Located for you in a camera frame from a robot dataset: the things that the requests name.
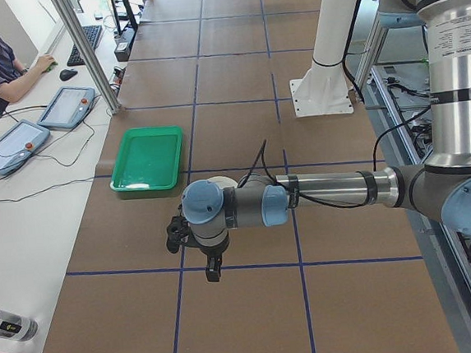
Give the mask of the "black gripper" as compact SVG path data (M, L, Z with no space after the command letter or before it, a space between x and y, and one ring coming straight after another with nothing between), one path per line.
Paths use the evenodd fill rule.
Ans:
M189 225L182 215L174 216L167 226L167 250L170 253L177 253L182 246L187 245L189 238ZM192 239L197 244L200 251L207 256L207 265L205 267L206 279L208 282L219 282L221 277L220 262L224 251L228 248L226 231L221 231L214 237L200 237L196 234Z

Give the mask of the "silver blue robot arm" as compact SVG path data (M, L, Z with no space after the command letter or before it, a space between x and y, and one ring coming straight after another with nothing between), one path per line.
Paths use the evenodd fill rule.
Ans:
M217 281L229 231L276 226L309 201L350 209L369 204L411 209L471 235L471 0L381 0L380 14L424 23L428 36L432 154L421 165L338 174L248 174L240 181L190 183L167 229L169 252L206 256Z

